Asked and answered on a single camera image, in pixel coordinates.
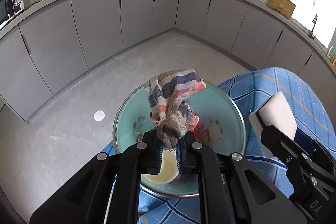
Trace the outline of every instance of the gray cabinet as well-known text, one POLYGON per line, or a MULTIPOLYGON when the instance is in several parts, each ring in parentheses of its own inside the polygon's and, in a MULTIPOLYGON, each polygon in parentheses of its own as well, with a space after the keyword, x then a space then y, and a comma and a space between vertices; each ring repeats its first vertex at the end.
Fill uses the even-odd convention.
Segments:
POLYGON ((122 51, 119 0, 71 0, 71 4, 89 68, 122 51))
POLYGON ((336 129, 336 75, 332 75, 317 94, 336 129))
POLYGON ((210 0, 179 0, 176 28, 202 36, 210 0))
POLYGON ((151 36, 175 27, 179 0, 153 0, 151 36))
POLYGON ((243 0, 211 0, 202 38, 230 52, 247 6, 243 0))
POLYGON ((32 60, 53 94, 88 70, 70 0, 49 4, 19 26, 32 60))
POLYGON ((153 0, 121 0, 120 18, 124 48, 151 36, 153 0))
POLYGON ((311 53, 307 42, 286 26, 264 68, 280 67, 298 74, 311 53))
POLYGON ((325 61, 313 52, 298 76, 317 94, 330 78, 331 72, 325 61))
POLYGON ((39 75, 18 26, 0 41, 0 94, 25 121, 53 94, 39 75))
POLYGON ((262 69, 285 24, 249 4, 231 53, 256 69, 262 69))

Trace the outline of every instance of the metal bolt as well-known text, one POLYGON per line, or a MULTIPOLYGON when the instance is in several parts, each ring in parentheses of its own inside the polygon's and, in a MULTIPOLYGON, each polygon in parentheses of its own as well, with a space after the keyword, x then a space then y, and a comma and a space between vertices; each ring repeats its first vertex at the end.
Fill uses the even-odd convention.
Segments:
POLYGON ((137 146, 137 148, 139 148, 139 149, 145 149, 145 148, 147 147, 147 144, 144 143, 144 142, 140 142, 140 143, 138 143, 136 146, 137 146))
POLYGON ((311 182, 313 182, 313 185, 317 185, 317 180, 316 180, 316 178, 315 177, 311 177, 310 178, 311 179, 311 182))
POLYGON ((239 153, 233 153, 233 154, 231 155, 231 158, 232 158, 233 160, 235 160, 235 161, 240 161, 240 160, 242 159, 242 156, 241 156, 241 154, 239 154, 239 153))
POLYGON ((302 157, 304 157, 306 160, 308 159, 308 156, 305 153, 301 153, 302 157))
POLYGON ((105 160, 107 159, 107 154, 106 153, 99 153, 97 155, 97 160, 105 160))
POLYGON ((191 147, 194 148, 194 149, 201 149, 202 146, 203 146, 203 145, 202 145, 201 143, 199 143, 199 142, 193 142, 193 143, 191 144, 191 147))

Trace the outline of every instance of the gray floor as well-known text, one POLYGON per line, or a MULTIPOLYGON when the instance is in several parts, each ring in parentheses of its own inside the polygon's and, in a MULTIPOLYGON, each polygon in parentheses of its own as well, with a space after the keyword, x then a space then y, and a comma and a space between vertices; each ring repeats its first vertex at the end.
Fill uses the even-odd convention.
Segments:
POLYGON ((55 95, 32 123, 23 122, 7 106, 0 112, 0 185, 26 222, 111 141, 119 106, 150 77, 188 67, 218 85, 248 72, 216 50, 172 31, 98 67, 55 95), (105 112, 100 122, 93 118, 98 110, 105 112))

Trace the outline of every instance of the microwave knob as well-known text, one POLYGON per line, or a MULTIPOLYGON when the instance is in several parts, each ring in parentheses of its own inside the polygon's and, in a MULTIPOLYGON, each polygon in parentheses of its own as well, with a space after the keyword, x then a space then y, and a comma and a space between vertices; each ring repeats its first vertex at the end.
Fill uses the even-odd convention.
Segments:
POLYGON ((20 3, 21 3, 21 0, 14 0, 14 6, 20 5, 20 3))

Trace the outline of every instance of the white circle on floor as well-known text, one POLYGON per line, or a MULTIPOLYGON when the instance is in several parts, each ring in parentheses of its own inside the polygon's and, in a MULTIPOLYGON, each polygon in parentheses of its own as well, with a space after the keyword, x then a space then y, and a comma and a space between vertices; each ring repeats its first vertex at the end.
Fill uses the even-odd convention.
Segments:
POLYGON ((96 121, 99 122, 105 118, 105 113, 102 110, 98 110, 93 117, 96 121))

